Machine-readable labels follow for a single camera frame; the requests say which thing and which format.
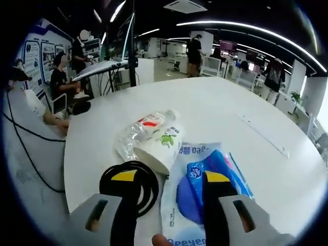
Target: bottle label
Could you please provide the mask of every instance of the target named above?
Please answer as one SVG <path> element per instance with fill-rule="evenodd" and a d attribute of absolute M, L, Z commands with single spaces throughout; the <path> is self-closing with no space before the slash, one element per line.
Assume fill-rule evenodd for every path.
<path fill-rule="evenodd" d="M 138 120 L 138 122 L 145 127 L 156 127 L 163 122 L 163 118 L 155 114 L 150 114 L 147 117 Z"/>

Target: white round table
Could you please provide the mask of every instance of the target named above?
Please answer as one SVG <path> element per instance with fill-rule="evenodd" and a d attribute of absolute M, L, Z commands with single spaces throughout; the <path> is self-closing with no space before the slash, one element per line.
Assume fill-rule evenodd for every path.
<path fill-rule="evenodd" d="M 277 108 L 228 80 L 199 77 L 163 81 L 90 102 L 88 112 L 73 116 L 66 140 L 64 176 L 70 212 L 99 193 L 100 177 L 108 167 L 123 163 L 114 150 L 115 135 L 141 117 L 167 109 L 180 112 L 186 129 L 184 141 L 220 141 L 225 152 L 232 152 L 256 202 L 270 214 L 271 224 L 279 232 L 298 235 L 320 207 L 327 172 L 314 145 Z M 238 114 L 261 125 L 262 131 L 289 151 L 289 158 L 242 122 Z M 163 180 L 158 178 L 162 189 Z M 138 243 L 151 245 L 151 237 L 161 232 L 159 199 L 138 220 L 146 225 L 136 232 L 141 238 Z"/>

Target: blue sponge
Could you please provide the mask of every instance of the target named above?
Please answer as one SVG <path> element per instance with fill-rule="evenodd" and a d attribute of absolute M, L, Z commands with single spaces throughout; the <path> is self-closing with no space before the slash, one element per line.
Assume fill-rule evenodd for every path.
<path fill-rule="evenodd" d="M 199 208 L 187 176 L 184 176 L 178 185 L 176 191 L 176 203 L 178 204 L 180 213 L 184 217 L 197 224 L 203 224 L 202 215 L 199 212 Z"/>

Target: white plastic bottle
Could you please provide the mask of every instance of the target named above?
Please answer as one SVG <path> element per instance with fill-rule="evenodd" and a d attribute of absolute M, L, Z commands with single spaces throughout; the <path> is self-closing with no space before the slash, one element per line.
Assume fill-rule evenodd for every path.
<path fill-rule="evenodd" d="M 128 126 L 119 136 L 115 148 L 124 161 L 137 160 L 133 148 L 150 138 L 167 120 L 175 120 L 178 113 L 168 110 L 165 113 L 155 112 Z"/>

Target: green cartoon logo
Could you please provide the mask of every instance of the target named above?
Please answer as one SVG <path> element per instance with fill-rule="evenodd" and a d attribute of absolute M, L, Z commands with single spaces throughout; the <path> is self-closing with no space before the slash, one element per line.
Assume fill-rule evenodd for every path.
<path fill-rule="evenodd" d="M 160 137 L 160 141 L 161 141 L 162 145 L 170 148 L 170 146 L 173 146 L 173 144 L 174 144 L 173 137 L 176 137 L 176 135 L 164 134 L 162 137 Z"/>

